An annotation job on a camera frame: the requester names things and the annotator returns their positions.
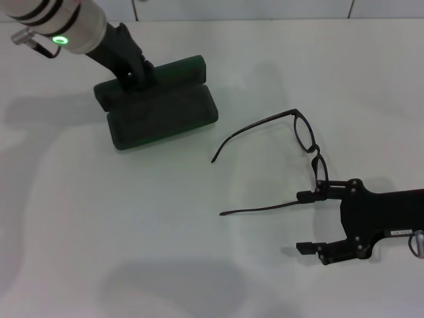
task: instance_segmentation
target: eyeglasses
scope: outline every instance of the eyeglasses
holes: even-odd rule
[[[214,155],[213,159],[212,159],[212,163],[214,163],[219,154],[221,153],[222,149],[224,148],[224,146],[226,145],[226,143],[228,143],[228,141],[230,141],[232,138],[238,136],[239,134],[248,131],[249,129],[252,129],[254,127],[257,127],[259,125],[265,124],[265,123],[269,123],[270,121],[275,121],[276,119],[280,119],[286,116],[294,116],[294,133],[296,135],[296,139],[299,142],[300,146],[302,147],[302,149],[308,153],[314,153],[315,151],[317,152],[317,155],[314,157],[314,159],[312,159],[311,165],[312,165],[312,169],[313,172],[315,174],[315,183],[316,183],[316,188],[319,189],[318,187],[318,166],[319,163],[321,162],[321,165],[323,167],[324,170],[324,176],[325,176],[325,184],[328,184],[329,181],[329,173],[327,170],[327,165],[325,163],[324,158],[321,155],[321,151],[319,149],[319,146],[317,145],[317,143],[315,142],[315,136],[313,135],[313,131],[311,128],[311,125],[308,123],[308,121],[306,120],[305,116],[303,116],[300,111],[298,111],[297,109],[292,109],[290,111],[284,111],[283,113],[262,119],[261,121],[258,121],[254,124],[251,124],[237,132],[235,132],[234,134],[232,134],[230,137],[228,137],[223,143],[222,145],[219,147],[217,153]],[[309,131],[309,134],[307,133],[306,136],[304,134],[300,134],[300,126],[301,125],[305,125],[307,130]],[[279,209],[282,207],[289,207],[292,205],[297,205],[300,204],[299,201],[293,201],[293,202],[288,202],[288,203],[283,203],[283,204],[279,204],[279,205],[273,205],[270,207],[260,207],[257,209],[240,209],[240,210],[233,210],[233,211],[226,211],[226,212],[222,212],[220,215],[229,215],[229,214],[234,214],[234,213],[240,213],[240,212],[255,212],[255,211],[266,211],[266,210],[273,210],[273,209]]]

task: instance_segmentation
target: white table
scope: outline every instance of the white table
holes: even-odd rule
[[[424,187],[424,21],[129,23],[154,64],[202,54],[220,119],[114,149],[85,56],[47,60],[0,25],[0,317],[418,317],[424,262],[407,238],[323,266],[296,242],[344,239],[339,203],[256,215],[225,209],[312,188],[298,108],[330,178]]]

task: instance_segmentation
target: black stripe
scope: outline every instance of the black stripe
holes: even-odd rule
[[[51,10],[44,16],[44,18],[41,18],[40,20],[31,22],[31,23],[23,23],[23,25],[26,25],[28,27],[36,27],[37,25],[43,25],[44,23],[48,22],[59,11],[63,2],[64,0],[56,0]]]
[[[9,16],[11,18],[14,18],[15,20],[18,20],[18,21],[29,20],[29,19],[35,18],[37,15],[39,15],[41,13],[41,11],[43,11],[47,7],[48,3],[49,3],[49,0],[43,0],[42,3],[40,3],[40,5],[37,8],[32,10],[27,15],[22,15],[20,17],[14,17],[12,15],[9,15]]]
[[[74,13],[72,13],[72,17],[69,19],[68,23],[66,23],[60,30],[58,30],[57,32],[53,32],[53,33],[49,33],[49,34],[41,34],[44,35],[48,38],[52,38],[53,36],[56,35],[62,35],[64,34],[67,30],[69,30],[70,27],[72,27],[72,25],[75,23],[75,21],[78,18],[78,15],[80,14],[80,10],[81,10],[81,5],[78,5],[77,9],[75,10]]]

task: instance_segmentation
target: black eyeglass frame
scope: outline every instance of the black eyeglass frame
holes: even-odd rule
[[[323,165],[323,169],[324,169],[324,174],[325,174],[325,184],[328,183],[329,181],[329,173],[328,173],[328,169],[327,169],[327,164],[325,163],[324,157],[321,155],[321,149],[319,148],[319,146],[317,145],[316,141],[315,141],[315,135],[313,134],[312,131],[312,127],[309,124],[309,122],[307,121],[307,119],[305,118],[305,116],[303,116],[303,114],[298,111],[297,109],[291,109],[289,111],[284,111],[282,113],[279,113],[277,115],[262,119],[261,121],[257,121],[256,123],[253,123],[237,132],[235,132],[234,134],[232,134],[230,137],[228,137],[227,139],[225,139],[225,141],[220,145],[217,153],[214,155],[213,159],[212,159],[212,163],[214,163],[217,159],[219,154],[221,153],[222,149],[224,148],[224,146],[226,145],[226,143],[228,143],[228,141],[230,141],[232,138],[238,136],[239,134],[248,131],[250,129],[253,129],[254,127],[260,126],[262,124],[265,123],[269,123],[270,121],[274,121],[276,119],[280,119],[283,117],[287,117],[287,116],[294,116],[294,133],[296,135],[296,139],[298,141],[298,143],[300,144],[301,148],[308,154],[311,154],[315,151],[317,151],[317,155],[314,157],[314,159],[312,159],[311,165],[312,165],[312,169],[314,171],[315,174],[315,186],[316,188],[318,188],[318,163],[321,161],[321,164]],[[311,143],[312,145],[306,149],[305,145],[302,143],[299,134],[297,132],[297,120],[301,119],[309,133],[311,134]],[[239,213],[239,212],[253,212],[253,211],[265,211],[265,210],[271,210],[271,209],[279,209],[282,207],[289,207],[291,205],[296,205],[296,204],[300,204],[299,201],[293,201],[293,202],[289,202],[289,203],[283,203],[283,204],[279,204],[279,205],[273,205],[271,207],[261,207],[261,208],[257,208],[257,209],[241,209],[241,210],[234,210],[234,211],[227,211],[227,212],[222,212],[220,215],[228,215],[228,214],[233,214],[233,213]]]

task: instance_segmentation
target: label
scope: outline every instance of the label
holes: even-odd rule
[[[412,230],[399,230],[399,231],[390,231],[390,234],[392,236],[399,236],[399,235],[411,235]]]

